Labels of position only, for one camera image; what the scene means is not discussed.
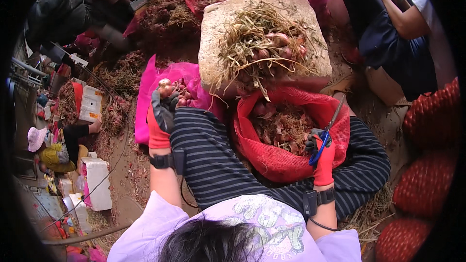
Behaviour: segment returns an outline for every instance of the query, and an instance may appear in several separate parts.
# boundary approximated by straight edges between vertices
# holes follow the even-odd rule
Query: blue scissor handle
[[[314,168],[317,167],[317,161],[319,160],[319,158],[320,158],[320,156],[322,154],[323,148],[325,147],[325,144],[327,143],[327,140],[329,139],[329,132],[327,130],[323,131],[322,136],[324,136],[324,137],[323,137],[323,140],[322,140],[321,148],[319,149],[319,151],[314,150],[312,152],[311,158],[309,158],[309,166],[314,166]]]

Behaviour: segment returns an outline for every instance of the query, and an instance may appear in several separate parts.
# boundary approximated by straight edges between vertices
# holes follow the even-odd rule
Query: yellow jacket
[[[55,172],[70,172],[76,170],[76,165],[70,160],[67,164],[60,164],[60,159],[57,153],[61,151],[61,144],[51,144],[50,147],[45,148],[39,153],[39,159],[49,168]]]

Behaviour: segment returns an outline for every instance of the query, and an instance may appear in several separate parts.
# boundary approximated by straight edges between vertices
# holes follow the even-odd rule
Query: striped leggings
[[[236,158],[225,125],[212,113],[178,108],[174,123],[172,148],[183,148],[186,153],[184,178],[202,210],[241,195],[265,194],[303,213],[302,195],[313,189],[313,178],[267,188]],[[338,220],[356,211],[381,189],[391,169],[385,150],[361,119],[351,117],[350,129],[346,160],[333,170]]]

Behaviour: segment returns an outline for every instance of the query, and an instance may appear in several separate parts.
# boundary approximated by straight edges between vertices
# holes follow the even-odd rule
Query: pink hat
[[[47,128],[44,127],[41,130],[38,130],[35,127],[31,127],[27,132],[27,141],[29,142],[29,150],[31,152],[36,152],[42,146],[45,136],[47,135]]]

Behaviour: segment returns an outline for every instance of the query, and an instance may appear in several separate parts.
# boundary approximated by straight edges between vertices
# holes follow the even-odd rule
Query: red glove
[[[306,142],[306,151],[312,153],[314,150],[319,150],[323,141],[320,137],[323,130],[313,129],[308,135],[308,141]],[[335,143],[332,142],[332,137],[328,137],[327,143],[322,150],[322,154],[317,161],[317,168],[314,170],[314,185],[326,186],[333,182],[332,177],[332,163],[335,158]]]
[[[155,90],[147,110],[147,125],[149,126],[149,148],[170,148],[170,132],[173,128],[173,116],[160,105],[160,93]]]

